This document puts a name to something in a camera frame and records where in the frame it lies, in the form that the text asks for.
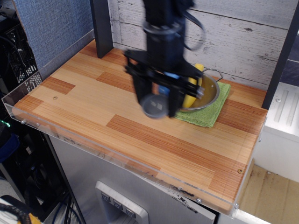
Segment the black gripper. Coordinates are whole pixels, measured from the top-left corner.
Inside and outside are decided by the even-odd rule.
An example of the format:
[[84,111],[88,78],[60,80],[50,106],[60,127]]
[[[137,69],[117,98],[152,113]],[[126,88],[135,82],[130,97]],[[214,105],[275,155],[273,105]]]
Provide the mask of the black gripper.
[[141,77],[149,73],[174,73],[181,77],[181,90],[171,87],[168,95],[170,118],[181,108],[185,95],[197,97],[200,87],[192,84],[189,78],[198,80],[203,73],[190,65],[183,57],[185,45],[185,28],[144,28],[147,49],[127,50],[126,72],[133,78],[138,103],[152,93],[152,82]]

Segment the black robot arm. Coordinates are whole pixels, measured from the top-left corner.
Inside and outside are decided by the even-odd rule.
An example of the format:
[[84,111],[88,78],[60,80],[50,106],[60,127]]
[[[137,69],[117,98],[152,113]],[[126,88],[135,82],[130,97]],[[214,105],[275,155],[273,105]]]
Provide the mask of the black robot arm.
[[147,49],[127,50],[126,72],[133,78],[138,103],[150,118],[174,117],[185,96],[201,97],[203,90],[196,82],[203,73],[183,57],[186,20],[202,24],[187,10],[192,0],[144,1]]

